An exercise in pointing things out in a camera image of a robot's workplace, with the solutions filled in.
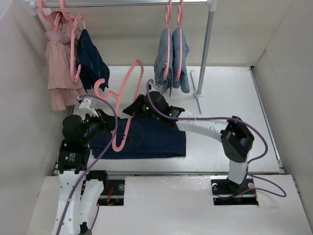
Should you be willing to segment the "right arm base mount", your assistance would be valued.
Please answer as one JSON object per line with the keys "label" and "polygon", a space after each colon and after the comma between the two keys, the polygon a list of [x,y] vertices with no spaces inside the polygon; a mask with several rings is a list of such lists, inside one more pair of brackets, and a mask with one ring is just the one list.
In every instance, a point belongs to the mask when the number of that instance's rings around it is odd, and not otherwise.
{"label": "right arm base mount", "polygon": [[210,181],[215,206],[259,205],[254,180],[250,176],[240,185],[230,181],[225,175],[212,176]]}

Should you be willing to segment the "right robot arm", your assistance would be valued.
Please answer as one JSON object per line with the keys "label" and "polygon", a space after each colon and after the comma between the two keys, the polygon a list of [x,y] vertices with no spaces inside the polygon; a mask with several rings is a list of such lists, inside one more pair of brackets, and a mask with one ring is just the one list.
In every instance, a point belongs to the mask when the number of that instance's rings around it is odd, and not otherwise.
{"label": "right robot arm", "polygon": [[224,188],[228,194],[238,194],[245,189],[247,157],[254,142],[254,136],[241,123],[239,117],[231,120],[206,120],[183,108],[170,106],[163,95],[150,91],[140,94],[123,113],[139,118],[154,118],[164,126],[184,132],[192,132],[217,140],[224,155],[229,159],[229,172]]}

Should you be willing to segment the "dark blue denim trousers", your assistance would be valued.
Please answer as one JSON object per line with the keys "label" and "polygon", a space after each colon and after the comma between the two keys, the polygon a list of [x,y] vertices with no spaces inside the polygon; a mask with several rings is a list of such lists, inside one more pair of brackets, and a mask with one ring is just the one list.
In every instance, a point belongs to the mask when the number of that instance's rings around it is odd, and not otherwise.
{"label": "dark blue denim trousers", "polygon": [[169,129],[153,118],[132,118],[123,149],[109,146],[102,159],[155,159],[186,156],[186,133]]}

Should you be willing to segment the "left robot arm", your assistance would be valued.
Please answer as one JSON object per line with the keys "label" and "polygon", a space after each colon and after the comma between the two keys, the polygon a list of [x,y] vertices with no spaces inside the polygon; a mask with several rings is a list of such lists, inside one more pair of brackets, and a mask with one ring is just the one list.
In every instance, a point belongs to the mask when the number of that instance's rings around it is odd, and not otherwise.
{"label": "left robot arm", "polygon": [[117,127],[117,116],[96,109],[96,115],[70,115],[63,120],[63,141],[58,157],[60,194],[53,235],[90,235],[99,213],[98,199],[109,190],[104,170],[88,165],[89,144]]}

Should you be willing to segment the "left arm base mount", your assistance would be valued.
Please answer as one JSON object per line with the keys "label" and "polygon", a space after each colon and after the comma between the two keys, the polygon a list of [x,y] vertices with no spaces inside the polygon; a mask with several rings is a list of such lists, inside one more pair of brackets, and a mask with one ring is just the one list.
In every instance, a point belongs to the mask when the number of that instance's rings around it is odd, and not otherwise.
{"label": "left arm base mount", "polygon": [[123,175],[109,175],[108,186],[105,186],[98,199],[100,206],[124,205],[125,178]]}

